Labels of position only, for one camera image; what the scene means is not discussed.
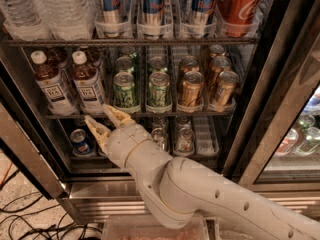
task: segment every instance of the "white cap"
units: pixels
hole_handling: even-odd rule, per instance
[[[47,56],[43,51],[35,51],[31,53],[31,59],[35,64],[42,64],[47,61]]]
[[[82,51],[74,52],[72,54],[72,58],[73,58],[74,63],[79,64],[79,65],[87,62],[87,56]]]

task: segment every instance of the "metal shelf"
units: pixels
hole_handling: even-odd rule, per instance
[[[5,40],[4,42],[11,47],[78,47],[78,46],[97,46],[97,47],[117,47],[123,45],[133,46],[181,46],[181,45],[208,45],[208,44],[256,44],[259,37],[241,37],[241,38],[205,38],[205,39],[92,39],[92,40]]]

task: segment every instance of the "floor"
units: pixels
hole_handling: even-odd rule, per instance
[[[11,161],[8,160],[5,154],[0,150],[0,184],[4,178],[8,179],[16,170],[17,168],[11,164]],[[45,197],[40,197],[41,194],[38,192],[38,190],[26,179],[26,177],[24,177],[21,172],[8,181],[3,189],[0,190],[0,240],[82,239],[80,237],[83,232],[83,227],[69,230],[67,232],[67,230],[70,229],[69,227],[65,231],[60,232],[59,236],[55,235],[56,231],[52,231],[49,233],[50,237],[49,235],[45,235],[45,233],[43,235],[34,233],[32,235],[23,237],[26,232],[32,229],[31,226],[36,229],[48,229],[52,226],[52,229],[55,229],[58,225],[60,225],[60,227],[64,227],[70,223],[73,223],[72,219],[68,215],[65,215],[66,212],[55,200],[47,200]],[[16,211],[27,207],[37,199],[39,199],[39,201],[23,211],[7,213],[8,211]],[[86,229],[84,237],[97,237],[100,239],[101,234],[95,230]]]

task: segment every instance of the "red can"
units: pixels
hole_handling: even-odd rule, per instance
[[[228,24],[251,24],[260,0],[218,0],[218,8],[222,18]],[[239,37],[246,33],[240,31],[226,31],[227,36]]]

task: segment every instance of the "robotic arm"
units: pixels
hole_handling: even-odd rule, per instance
[[[185,226],[197,210],[221,217],[256,239],[320,239],[320,224],[255,194],[188,158],[172,158],[130,116],[104,105],[112,133],[86,116],[101,149],[135,179],[153,216]]]

